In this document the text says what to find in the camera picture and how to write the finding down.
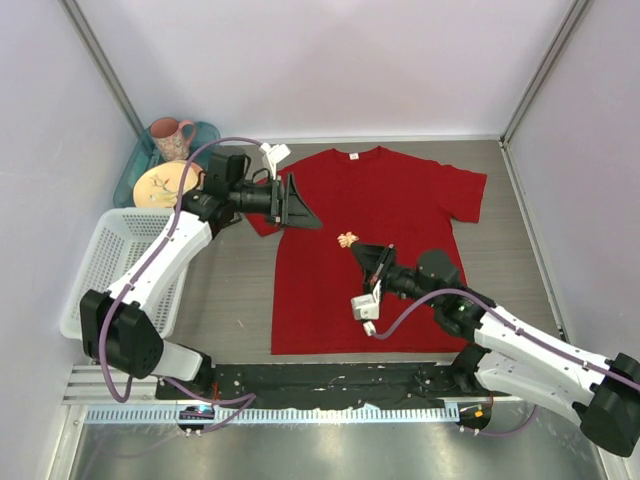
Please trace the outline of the red gold maple leaf brooch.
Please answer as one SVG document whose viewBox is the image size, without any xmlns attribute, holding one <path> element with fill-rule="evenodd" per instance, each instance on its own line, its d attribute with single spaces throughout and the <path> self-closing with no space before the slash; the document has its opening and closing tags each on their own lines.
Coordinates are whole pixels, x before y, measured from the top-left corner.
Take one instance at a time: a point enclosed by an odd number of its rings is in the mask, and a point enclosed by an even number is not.
<svg viewBox="0 0 640 480">
<path fill-rule="evenodd" d="M 337 237 L 337 241 L 341 248 L 351 248 L 354 243 L 359 241 L 359 236 L 349 231 L 339 234 Z"/>
</svg>

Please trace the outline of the red t-shirt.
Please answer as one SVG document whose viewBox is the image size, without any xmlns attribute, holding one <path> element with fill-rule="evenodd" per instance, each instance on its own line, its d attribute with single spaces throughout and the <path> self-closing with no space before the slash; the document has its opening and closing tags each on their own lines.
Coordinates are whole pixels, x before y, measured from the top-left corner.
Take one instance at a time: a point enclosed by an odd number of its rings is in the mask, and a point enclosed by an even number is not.
<svg viewBox="0 0 640 480">
<path fill-rule="evenodd" d="M 387 340 L 367 336 L 352 314 L 362 271 L 338 237 L 393 245 L 397 261 L 414 267 L 432 249 L 462 264 L 454 222 L 480 219 L 487 176 L 378 146 L 348 154 L 326 150 L 281 169 L 321 220 L 319 229 L 286 228 L 275 264 L 271 352 L 453 353 L 465 340 L 445 333 L 421 307 Z"/>
</svg>

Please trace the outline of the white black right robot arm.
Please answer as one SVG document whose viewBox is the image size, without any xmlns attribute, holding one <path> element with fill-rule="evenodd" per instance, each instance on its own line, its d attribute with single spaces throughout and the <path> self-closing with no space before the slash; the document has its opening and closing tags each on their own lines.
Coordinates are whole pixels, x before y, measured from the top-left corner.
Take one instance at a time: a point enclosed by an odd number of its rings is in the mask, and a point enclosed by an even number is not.
<svg viewBox="0 0 640 480">
<path fill-rule="evenodd" d="M 520 397 L 579 427 L 595 445 L 628 458 L 639 441 L 639 362 L 607 357 L 555 338 L 464 285 L 440 249 L 415 267 L 398 264 L 391 245 L 353 242 L 363 292 L 352 298 L 354 318 L 369 337 L 389 338 L 421 306 L 434 311 L 447 334 L 467 341 L 451 380 L 465 395 L 480 389 Z"/>
</svg>

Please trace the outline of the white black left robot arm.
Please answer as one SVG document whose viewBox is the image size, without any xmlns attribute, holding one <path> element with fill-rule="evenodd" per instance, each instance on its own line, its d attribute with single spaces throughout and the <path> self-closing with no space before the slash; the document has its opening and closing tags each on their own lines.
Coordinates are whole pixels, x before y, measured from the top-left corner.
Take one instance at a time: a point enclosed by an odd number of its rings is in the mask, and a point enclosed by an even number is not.
<svg viewBox="0 0 640 480">
<path fill-rule="evenodd" d="M 124 403 L 111 372 L 129 382 L 162 379 L 190 398 L 205 397 L 213 385 L 214 363 L 195 349 L 166 341 L 151 321 L 158 301 L 190 261 L 241 213 L 261 214 L 276 226 L 318 229 L 321 221 L 300 197 L 293 175 L 281 177 L 279 163 L 290 155 L 284 144 L 259 146 L 267 177 L 247 179 L 246 154 L 212 156 L 192 188 L 186 186 L 192 160 L 182 170 L 174 210 L 138 261 L 105 291 L 87 291 L 79 304 L 81 340 L 96 360 L 112 397 Z"/>
</svg>

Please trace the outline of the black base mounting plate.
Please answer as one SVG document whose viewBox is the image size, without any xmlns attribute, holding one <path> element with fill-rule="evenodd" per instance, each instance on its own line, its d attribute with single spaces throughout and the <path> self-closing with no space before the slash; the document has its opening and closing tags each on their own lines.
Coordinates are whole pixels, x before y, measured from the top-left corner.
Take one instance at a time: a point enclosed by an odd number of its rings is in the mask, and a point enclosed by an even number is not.
<svg viewBox="0 0 640 480">
<path fill-rule="evenodd" d="M 253 394 L 250 407 L 266 410 L 431 408 L 446 398 L 490 395 L 462 369 L 435 362 L 219 364 L 191 382 L 163 382 L 156 398 L 187 399 L 184 389 L 228 406 Z"/>
</svg>

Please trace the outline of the yellow floral plate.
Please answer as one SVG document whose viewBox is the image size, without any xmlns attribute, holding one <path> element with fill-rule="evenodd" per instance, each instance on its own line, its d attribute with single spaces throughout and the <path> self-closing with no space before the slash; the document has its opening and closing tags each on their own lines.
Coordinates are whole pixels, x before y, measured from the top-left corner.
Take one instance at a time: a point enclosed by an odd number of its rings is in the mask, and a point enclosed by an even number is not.
<svg viewBox="0 0 640 480">
<path fill-rule="evenodd" d="M 165 162 L 145 172 L 133 188 L 134 206 L 173 208 L 185 165 L 185 160 Z"/>
</svg>

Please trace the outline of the pink floral mug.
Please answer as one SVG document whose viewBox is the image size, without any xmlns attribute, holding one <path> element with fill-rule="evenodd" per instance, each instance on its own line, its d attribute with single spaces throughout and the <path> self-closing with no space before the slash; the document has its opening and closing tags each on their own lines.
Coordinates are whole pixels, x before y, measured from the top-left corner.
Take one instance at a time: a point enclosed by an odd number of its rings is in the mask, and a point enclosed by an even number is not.
<svg viewBox="0 0 640 480">
<path fill-rule="evenodd" d="M 172 117 L 163 117 L 154 121 L 149 131 L 163 159 L 170 162 L 186 160 L 189 157 L 197 128 L 190 120 L 179 121 Z"/>
</svg>

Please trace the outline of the teal plastic tray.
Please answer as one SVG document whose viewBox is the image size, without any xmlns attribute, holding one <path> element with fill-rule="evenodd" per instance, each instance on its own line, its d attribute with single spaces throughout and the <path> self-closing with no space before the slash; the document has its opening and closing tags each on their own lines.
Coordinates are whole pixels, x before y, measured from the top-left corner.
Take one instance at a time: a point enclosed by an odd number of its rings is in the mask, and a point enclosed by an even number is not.
<svg viewBox="0 0 640 480">
<path fill-rule="evenodd" d="M 212 124 L 197 121 L 196 134 L 190 145 L 189 153 L 192 154 L 202 145 L 214 141 L 220 137 L 219 130 Z M 128 161 L 123 169 L 120 180 L 113 194 L 113 205 L 115 208 L 126 208 L 134 206 L 133 189 L 141 176 L 153 167 L 164 162 L 157 147 L 151 137 L 150 129 L 147 128 L 140 136 L 136 146 L 132 150 Z"/>
</svg>

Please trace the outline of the white perforated plastic basket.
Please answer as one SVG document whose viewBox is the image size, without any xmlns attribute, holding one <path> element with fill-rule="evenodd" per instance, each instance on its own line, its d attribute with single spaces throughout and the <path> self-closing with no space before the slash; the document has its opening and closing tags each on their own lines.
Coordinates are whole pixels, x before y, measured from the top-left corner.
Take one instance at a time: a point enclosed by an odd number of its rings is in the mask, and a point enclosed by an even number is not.
<svg viewBox="0 0 640 480">
<path fill-rule="evenodd" d="M 116 208 L 99 219 L 85 251 L 59 324 L 63 337 L 81 338 L 79 304 L 93 289 L 103 292 L 120 279 L 168 225 L 171 211 Z"/>
</svg>

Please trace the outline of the left aluminium corner post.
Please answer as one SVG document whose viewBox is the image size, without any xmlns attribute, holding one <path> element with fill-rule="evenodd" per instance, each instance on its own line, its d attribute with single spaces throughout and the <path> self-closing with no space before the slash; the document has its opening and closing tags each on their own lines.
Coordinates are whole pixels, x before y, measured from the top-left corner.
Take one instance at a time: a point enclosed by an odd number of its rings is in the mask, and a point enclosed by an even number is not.
<svg viewBox="0 0 640 480">
<path fill-rule="evenodd" d="M 140 137 L 144 132 L 144 125 L 79 2 L 60 0 L 59 4 L 128 125 Z"/>
</svg>

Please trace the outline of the aluminium corner post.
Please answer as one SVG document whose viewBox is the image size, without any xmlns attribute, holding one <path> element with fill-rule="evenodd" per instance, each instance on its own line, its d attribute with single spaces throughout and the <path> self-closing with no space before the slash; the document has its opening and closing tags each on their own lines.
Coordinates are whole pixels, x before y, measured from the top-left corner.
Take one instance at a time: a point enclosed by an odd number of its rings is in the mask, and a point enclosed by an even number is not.
<svg viewBox="0 0 640 480">
<path fill-rule="evenodd" d="M 550 79 L 551 74 L 592 5 L 592 0 L 574 0 L 571 2 L 569 9 L 553 35 L 549 46 L 543 54 L 540 63 L 500 136 L 499 142 L 503 149 L 507 148 L 514 139 L 522 122 L 528 115 L 541 90 Z"/>
<path fill-rule="evenodd" d="M 140 137 L 144 132 L 144 125 L 79 2 L 60 0 L 59 4 L 128 125 Z"/>
</svg>

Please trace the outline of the aluminium extrusion rail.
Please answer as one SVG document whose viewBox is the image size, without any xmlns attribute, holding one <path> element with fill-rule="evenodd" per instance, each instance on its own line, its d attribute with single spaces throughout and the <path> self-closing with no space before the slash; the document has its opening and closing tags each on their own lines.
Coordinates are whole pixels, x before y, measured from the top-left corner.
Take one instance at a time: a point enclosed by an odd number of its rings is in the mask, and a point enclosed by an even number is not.
<svg viewBox="0 0 640 480">
<path fill-rule="evenodd" d="M 128 403 L 148 403 L 155 401 L 157 379 L 147 377 L 132 382 Z M 63 404 L 98 405 L 117 404 L 104 381 L 98 365 L 75 365 L 70 373 L 63 395 Z"/>
</svg>

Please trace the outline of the right aluminium corner post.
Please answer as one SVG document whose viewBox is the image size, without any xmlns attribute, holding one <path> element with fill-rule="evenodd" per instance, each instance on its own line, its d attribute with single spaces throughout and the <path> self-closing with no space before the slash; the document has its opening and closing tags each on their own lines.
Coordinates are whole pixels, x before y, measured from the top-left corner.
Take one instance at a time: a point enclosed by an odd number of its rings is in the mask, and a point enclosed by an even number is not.
<svg viewBox="0 0 640 480">
<path fill-rule="evenodd" d="M 549 46 L 543 54 L 540 63 L 500 136 L 499 142 L 503 149 L 507 148 L 514 139 L 522 122 L 528 115 L 541 90 L 550 79 L 551 74 L 592 5 L 592 0 L 574 0 L 571 2 L 569 9 L 553 35 Z"/>
</svg>

